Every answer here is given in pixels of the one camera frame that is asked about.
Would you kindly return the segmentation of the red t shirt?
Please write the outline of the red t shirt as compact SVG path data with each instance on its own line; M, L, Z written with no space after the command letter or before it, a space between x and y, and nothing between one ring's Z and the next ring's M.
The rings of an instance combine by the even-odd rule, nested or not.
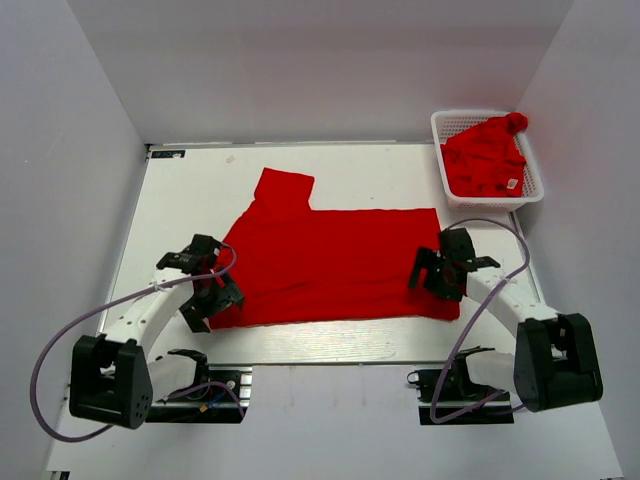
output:
M459 317L457 302L408 286L418 248L438 246L434 209L314 210L313 185L308 175L263 170L218 260L245 301L210 318L211 328Z

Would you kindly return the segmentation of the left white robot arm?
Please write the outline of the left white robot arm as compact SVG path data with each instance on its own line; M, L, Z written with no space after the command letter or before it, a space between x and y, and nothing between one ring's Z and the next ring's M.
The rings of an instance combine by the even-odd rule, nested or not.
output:
M148 288L104 332L84 335L72 351L70 413L78 418L136 429L152 404L187 396L199 399L211 387L207 356L174 348L158 356L151 350L174 318L193 333L208 333L209 321L244 295L230 266L219 266L227 244L196 234L179 252L157 263Z

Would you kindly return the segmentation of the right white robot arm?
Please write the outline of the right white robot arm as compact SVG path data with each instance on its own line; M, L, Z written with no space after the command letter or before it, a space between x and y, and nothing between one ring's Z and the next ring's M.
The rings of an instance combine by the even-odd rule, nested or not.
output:
M540 412L599 401L604 393L590 322L579 313L563 314L535 299L489 256L478 256L465 228L438 235L439 247L421 247L409 285L422 286L439 299L478 304L473 327L489 312L513 336L515 351L490 347L464 349L464 329L434 383L427 388L430 418L443 424L510 393L522 408Z

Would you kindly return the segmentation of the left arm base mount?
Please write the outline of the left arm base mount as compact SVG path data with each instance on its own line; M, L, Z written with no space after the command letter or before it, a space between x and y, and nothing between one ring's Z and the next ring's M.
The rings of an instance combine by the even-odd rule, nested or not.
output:
M155 402L146 419L151 424L240 424L247 412L252 387L251 367L209 368L206 386L179 398Z

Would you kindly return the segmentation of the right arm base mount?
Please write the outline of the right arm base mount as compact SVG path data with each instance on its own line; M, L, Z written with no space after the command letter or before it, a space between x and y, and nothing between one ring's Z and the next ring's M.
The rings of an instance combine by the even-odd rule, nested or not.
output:
M430 417L432 397L435 391L440 368L413 370L407 374L407 384L417 391L419 423L421 426L435 426ZM467 393L463 393L453 375L449 375L441 390L437 402L436 416L446 416L494 394L496 390L489 386L471 386ZM468 425L501 425L513 424L514 412L510 394L502 393L494 400L483 406L461 415L444 426Z

